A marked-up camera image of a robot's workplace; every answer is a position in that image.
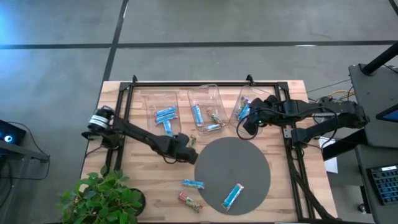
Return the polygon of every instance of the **keyboard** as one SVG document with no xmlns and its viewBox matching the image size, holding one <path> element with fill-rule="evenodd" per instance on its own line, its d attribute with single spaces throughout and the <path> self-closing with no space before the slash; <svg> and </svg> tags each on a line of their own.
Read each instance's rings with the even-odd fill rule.
<svg viewBox="0 0 398 224">
<path fill-rule="evenodd" d="M 398 203 L 398 165 L 368 169 L 368 175 L 382 205 Z"/>
</svg>

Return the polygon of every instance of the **computer monitor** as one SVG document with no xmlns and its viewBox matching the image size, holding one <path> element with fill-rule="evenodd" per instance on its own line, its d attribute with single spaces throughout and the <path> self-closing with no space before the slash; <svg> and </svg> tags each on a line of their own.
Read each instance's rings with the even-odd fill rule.
<svg viewBox="0 0 398 224">
<path fill-rule="evenodd" d="M 398 123 L 398 104 L 378 113 L 376 119 Z"/>
</svg>

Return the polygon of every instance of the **potted plant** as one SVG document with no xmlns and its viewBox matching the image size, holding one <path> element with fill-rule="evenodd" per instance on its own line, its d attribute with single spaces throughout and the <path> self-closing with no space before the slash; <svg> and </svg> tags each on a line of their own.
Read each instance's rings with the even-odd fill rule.
<svg viewBox="0 0 398 224">
<path fill-rule="evenodd" d="M 144 194 L 123 185 L 129 177 L 123 176 L 122 170 L 104 176 L 106 170 L 106 166 L 101 169 L 101 177 L 89 173 L 72 191 L 65 191 L 58 204 L 63 223 L 137 223 L 136 217 L 146 204 Z M 86 186 L 83 192 L 79 191 L 82 184 Z"/>
</svg>

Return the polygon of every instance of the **blue light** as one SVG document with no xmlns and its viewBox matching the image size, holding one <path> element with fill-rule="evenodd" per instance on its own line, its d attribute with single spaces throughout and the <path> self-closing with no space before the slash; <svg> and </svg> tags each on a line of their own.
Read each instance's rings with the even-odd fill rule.
<svg viewBox="0 0 398 224">
<path fill-rule="evenodd" d="M 11 136 L 6 136 L 4 137 L 5 142 L 11 142 L 12 141 L 12 137 Z"/>
</svg>

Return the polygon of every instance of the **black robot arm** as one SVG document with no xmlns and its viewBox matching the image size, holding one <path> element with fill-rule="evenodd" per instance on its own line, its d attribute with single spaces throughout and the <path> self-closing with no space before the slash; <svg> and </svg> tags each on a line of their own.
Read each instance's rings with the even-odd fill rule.
<svg viewBox="0 0 398 224">
<path fill-rule="evenodd" d="M 113 119 L 113 124 L 109 125 L 109 121 Z M 108 149 L 116 149 L 120 141 L 124 138 L 121 136 L 129 136 L 144 144 L 158 153 L 158 155 L 175 159 L 173 162 L 189 162 L 194 164 L 198 158 L 196 151 L 187 147 L 189 137 L 179 133 L 173 137 L 157 136 L 136 125 L 131 124 L 128 120 L 115 117 L 113 109 L 103 106 L 96 110 L 93 117 L 90 119 L 88 129 L 90 131 L 82 133 L 85 138 L 97 135 L 103 137 L 102 145 Z"/>
<path fill-rule="evenodd" d="M 264 101 L 256 98 L 249 107 L 250 113 L 243 128 L 252 135 L 257 133 L 258 127 L 268 124 L 286 126 L 309 117 L 331 117 L 307 129 L 293 129 L 291 134 L 294 146 L 305 146 L 311 138 L 338 128 L 363 128 L 369 122 L 362 106 L 352 101 L 335 103 L 329 98 L 322 98 L 318 103 L 306 103 L 302 100 L 278 102 L 271 95 Z"/>
</svg>

